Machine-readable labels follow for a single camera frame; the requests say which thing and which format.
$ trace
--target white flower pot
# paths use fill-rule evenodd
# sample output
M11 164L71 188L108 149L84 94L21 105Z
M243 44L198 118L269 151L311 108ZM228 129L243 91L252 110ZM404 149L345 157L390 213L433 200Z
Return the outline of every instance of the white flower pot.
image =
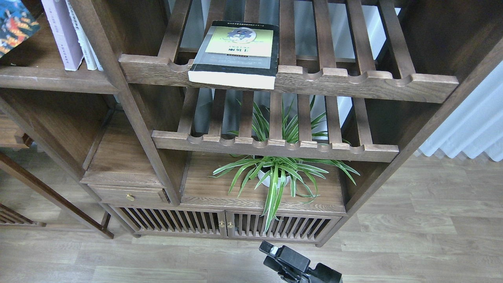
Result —
M261 180L264 175L265 175L265 173L262 170L260 170L259 171L259 180ZM278 177L278 187L280 186L280 183L281 183L281 180L280 180L280 177ZM288 184L288 183L290 183L290 176L286 176L286 184ZM269 176L267 176L267 178L264 181L262 181L262 185L269 187L270 184L271 184L271 176L269 175Z

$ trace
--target slatted cabinet door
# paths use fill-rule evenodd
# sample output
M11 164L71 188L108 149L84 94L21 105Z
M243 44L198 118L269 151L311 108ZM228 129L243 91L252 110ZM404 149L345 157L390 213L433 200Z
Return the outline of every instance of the slatted cabinet door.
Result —
M284 241L318 242L339 221L340 217L276 214L269 229L264 231L265 217L249 211L228 211L227 235L230 238L274 239Z
M225 212L213 209L116 207L139 235L224 238Z

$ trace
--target laminate floor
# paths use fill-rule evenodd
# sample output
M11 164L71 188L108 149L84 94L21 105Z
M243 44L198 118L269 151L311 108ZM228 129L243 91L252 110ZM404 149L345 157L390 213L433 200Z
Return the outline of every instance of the laminate floor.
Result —
M11 154L94 211L44 154ZM5 174L0 178L0 201L23 208L32 196ZM412 156L325 246L287 245L312 265L341 272L345 283L503 282L502 183L503 163L484 157ZM49 211L32 217L67 219ZM116 222L111 226L114 240L96 233L0 230L0 282L282 282L262 265L260 241L132 238Z

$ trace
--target white curtain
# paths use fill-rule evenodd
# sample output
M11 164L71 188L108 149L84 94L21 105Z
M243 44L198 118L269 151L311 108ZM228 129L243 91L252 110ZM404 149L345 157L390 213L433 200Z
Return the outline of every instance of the white curtain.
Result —
M503 62L420 147L426 156L439 149L450 158L485 152L494 161L503 159Z

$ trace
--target book cover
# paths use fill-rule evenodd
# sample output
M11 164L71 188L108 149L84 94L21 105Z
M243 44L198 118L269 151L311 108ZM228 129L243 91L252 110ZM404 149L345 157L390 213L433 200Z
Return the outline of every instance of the book cover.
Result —
M77 34L78 43L82 49L82 53L84 54L84 59L86 60L86 65L88 66L88 70L96 70L96 62L93 57L93 53L91 52L91 44L89 43L88 37L86 33L82 29L80 22L78 21L77 15L75 11L71 7L71 4L68 0L66 0L66 6L68 7L68 12L70 13L71 22L73 23L73 28L75 28L75 33Z
M0 0L0 58L40 29L21 0Z
M64 0L42 0L65 70L75 71L84 55Z
M279 28L214 21L189 71L189 80L273 89L278 70Z

